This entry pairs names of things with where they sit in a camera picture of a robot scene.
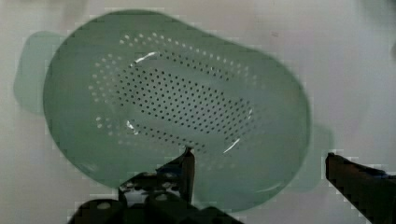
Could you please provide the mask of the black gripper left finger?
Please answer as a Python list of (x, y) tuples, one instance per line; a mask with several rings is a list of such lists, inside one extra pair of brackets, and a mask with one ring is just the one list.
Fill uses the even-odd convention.
[(67, 224), (243, 224), (214, 206), (191, 202), (195, 157), (186, 147), (177, 158), (118, 187), (118, 198), (82, 204)]

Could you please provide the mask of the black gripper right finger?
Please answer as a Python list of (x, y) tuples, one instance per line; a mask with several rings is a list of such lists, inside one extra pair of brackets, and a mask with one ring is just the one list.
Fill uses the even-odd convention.
[(395, 176), (329, 153), (326, 178), (372, 224), (395, 224)]

